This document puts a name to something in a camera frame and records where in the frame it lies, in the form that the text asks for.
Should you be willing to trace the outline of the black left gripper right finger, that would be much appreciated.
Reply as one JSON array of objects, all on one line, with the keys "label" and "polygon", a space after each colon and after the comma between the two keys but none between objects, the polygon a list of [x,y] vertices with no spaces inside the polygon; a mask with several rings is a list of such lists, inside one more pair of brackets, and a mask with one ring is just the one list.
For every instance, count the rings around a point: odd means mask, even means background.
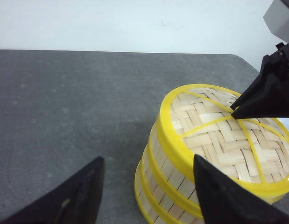
[{"label": "black left gripper right finger", "polygon": [[289,215],[250,193],[200,155],[193,159],[206,224],[289,224]]}]

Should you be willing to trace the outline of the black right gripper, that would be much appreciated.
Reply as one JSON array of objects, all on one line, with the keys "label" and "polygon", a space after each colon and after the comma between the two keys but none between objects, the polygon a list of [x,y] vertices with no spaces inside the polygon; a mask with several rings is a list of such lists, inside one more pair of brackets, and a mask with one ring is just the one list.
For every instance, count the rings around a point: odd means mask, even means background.
[{"label": "black right gripper", "polygon": [[289,118],[289,44],[263,57],[258,77],[232,104],[235,119]]}]

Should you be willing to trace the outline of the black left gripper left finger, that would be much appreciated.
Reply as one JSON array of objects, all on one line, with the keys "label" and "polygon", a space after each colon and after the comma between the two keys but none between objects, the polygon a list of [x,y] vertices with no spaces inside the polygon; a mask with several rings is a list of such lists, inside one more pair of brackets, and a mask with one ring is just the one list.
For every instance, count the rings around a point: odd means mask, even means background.
[{"label": "black left gripper left finger", "polygon": [[99,156],[3,224],[93,224],[99,212],[105,160]]}]

